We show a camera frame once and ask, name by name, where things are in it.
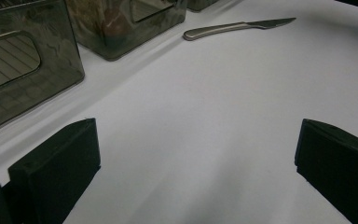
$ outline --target butter knife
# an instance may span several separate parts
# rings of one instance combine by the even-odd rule
[[[207,35],[215,35],[220,34],[227,31],[235,31],[235,30],[243,30],[243,29],[262,29],[267,30],[271,28],[275,28],[278,26],[283,26],[295,20],[296,18],[288,18],[288,19],[280,19],[280,20],[272,20],[272,21],[251,21],[251,22],[236,22],[224,25],[216,25],[209,27],[202,27],[194,30],[186,31],[183,34],[183,38],[185,40],[195,40]]]

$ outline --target white table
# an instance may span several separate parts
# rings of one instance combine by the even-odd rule
[[[212,35],[188,29],[296,17]],[[220,0],[116,62],[80,47],[81,84],[0,129],[7,167],[96,118],[102,169],[65,224],[349,223],[296,172],[302,119],[358,136],[358,7]]]

